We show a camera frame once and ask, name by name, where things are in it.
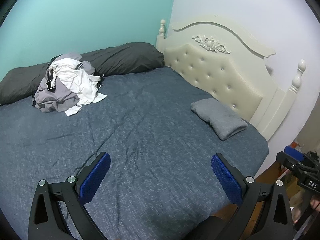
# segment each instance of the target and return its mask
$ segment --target pile of clothes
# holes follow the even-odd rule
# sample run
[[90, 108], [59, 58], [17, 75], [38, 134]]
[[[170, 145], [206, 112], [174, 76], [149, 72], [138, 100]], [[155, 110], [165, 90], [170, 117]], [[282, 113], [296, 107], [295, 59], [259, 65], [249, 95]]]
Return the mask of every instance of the pile of clothes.
[[76, 53], [62, 54], [49, 63], [45, 77], [33, 96], [33, 107], [42, 112], [78, 113], [82, 105], [97, 103], [107, 95], [98, 92], [100, 76]]

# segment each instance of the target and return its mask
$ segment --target blue bed sheet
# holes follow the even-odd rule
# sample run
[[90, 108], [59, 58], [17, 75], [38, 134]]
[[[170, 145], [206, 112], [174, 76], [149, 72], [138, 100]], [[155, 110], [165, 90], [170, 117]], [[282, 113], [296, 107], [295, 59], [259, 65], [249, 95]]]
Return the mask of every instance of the blue bed sheet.
[[100, 92], [108, 97], [71, 117], [42, 113], [31, 98], [0, 106], [0, 208], [22, 240], [37, 182], [64, 181], [101, 151], [111, 168], [85, 207], [108, 239], [122, 240], [181, 239], [228, 201], [211, 170], [213, 154], [244, 175], [268, 154], [251, 125], [221, 141], [190, 109], [211, 95], [168, 67], [109, 76]]

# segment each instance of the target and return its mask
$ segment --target silver screw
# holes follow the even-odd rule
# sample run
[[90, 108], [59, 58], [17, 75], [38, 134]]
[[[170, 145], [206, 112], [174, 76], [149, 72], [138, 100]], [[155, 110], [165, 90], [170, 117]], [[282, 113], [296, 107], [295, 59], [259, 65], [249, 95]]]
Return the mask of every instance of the silver screw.
[[246, 177], [245, 180], [249, 183], [253, 183], [254, 182], [254, 178], [253, 177]]
[[276, 181], [276, 184], [277, 184], [278, 186], [282, 186], [282, 185], [283, 185], [283, 182], [282, 182], [281, 180], [277, 180], [277, 181]]
[[41, 179], [41, 181], [39, 181], [39, 186], [43, 186], [45, 184], [45, 180]]
[[72, 183], [72, 182], [74, 182], [76, 180], [76, 177], [75, 176], [70, 176], [69, 178], [68, 178], [68, 182], [69, 183]]

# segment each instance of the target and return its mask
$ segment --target turquoise wall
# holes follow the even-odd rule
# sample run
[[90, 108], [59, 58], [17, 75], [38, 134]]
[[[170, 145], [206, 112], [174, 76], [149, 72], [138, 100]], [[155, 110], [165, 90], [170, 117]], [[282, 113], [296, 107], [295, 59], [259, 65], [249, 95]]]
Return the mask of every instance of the turquoise wall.
[[18, 0], [0, 28], [0, 80], [66, 52], [126, 42], [156, 44], [173, 0]]

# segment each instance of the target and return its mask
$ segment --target white headboard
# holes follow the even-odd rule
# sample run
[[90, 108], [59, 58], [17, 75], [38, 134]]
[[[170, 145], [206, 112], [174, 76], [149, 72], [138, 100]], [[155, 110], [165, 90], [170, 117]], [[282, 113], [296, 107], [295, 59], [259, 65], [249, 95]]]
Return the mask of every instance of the white headboard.
[[167, 38], [164, 24], [161, 20], [156, 48], [164, 54], [165, 64], [230, 106], [269, 140], [296, 98], [305, 62], [299, 62], [297, 75], [285, 92], [263, 60], [276, 52], [236, 23], [203, 16], [171, 24]]

